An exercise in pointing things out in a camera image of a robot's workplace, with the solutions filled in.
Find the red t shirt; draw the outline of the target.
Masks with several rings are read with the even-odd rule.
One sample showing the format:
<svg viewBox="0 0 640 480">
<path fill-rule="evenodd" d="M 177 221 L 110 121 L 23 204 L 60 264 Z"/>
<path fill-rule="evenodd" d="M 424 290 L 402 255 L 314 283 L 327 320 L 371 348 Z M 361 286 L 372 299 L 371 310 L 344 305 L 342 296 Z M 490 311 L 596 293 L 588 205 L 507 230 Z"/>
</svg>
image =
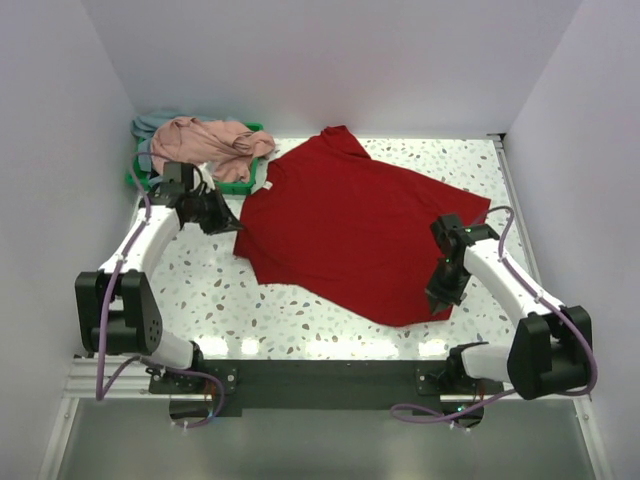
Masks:
<svg viewBox="0 0 640 480">
<path fill-rule="evenodd" d="M 298 285 L 375 323 L 446 320 L 425 289 L 440 215 L 469 223 L 489 199 L 369 156 L 344 126 L 272 161 L 271 186 L 243 203 L 234 253 L 260 284 Z"/>
</svg>

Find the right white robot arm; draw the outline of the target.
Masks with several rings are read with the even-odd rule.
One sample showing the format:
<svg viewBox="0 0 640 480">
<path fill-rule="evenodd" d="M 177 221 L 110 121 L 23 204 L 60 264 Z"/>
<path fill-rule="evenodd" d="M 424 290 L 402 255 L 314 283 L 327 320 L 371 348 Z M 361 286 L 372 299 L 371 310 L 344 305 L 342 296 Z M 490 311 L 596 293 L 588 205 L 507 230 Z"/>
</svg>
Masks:
<svg viewBox="0 0 640 480">
<path fill-rule="evenodd" d="M 477 341 L 451 349 L 441 384 L 469 392 L 480 380 L 508 383 L 521 398 L 580 396 L 596 385 L 591 317 L 546 292 L 505 247 L 504 233 L 487 224 L 466 226 L 455 215 L 431 225 L 441 252 L 426 287 L 432 314 L 460 305 L 477 279 L 514 324 L 510 345 Z"/>
</svg>

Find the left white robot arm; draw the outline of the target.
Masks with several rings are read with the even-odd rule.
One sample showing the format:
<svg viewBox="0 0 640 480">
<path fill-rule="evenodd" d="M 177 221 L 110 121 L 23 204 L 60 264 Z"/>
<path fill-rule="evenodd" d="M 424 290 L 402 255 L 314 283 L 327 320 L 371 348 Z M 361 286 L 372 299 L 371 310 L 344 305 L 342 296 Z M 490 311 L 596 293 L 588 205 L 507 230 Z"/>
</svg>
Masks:
<svg viewBox="0 0 640 480">
<path fill-rule="evenodd" d="M 187 224 L 206 235 L 243 228 L 213 180 L 199 166 L 168 161 L 161 180 L 143 189 L 135 220 L 115 253 L 75 281 L 81 341 L 104 361 L 132 355 L 173 368 L 185 392 L 200 390 L 207 368 L 195 344 L 163 326 L 150 279 L 169 243 Z"/>
</svg>

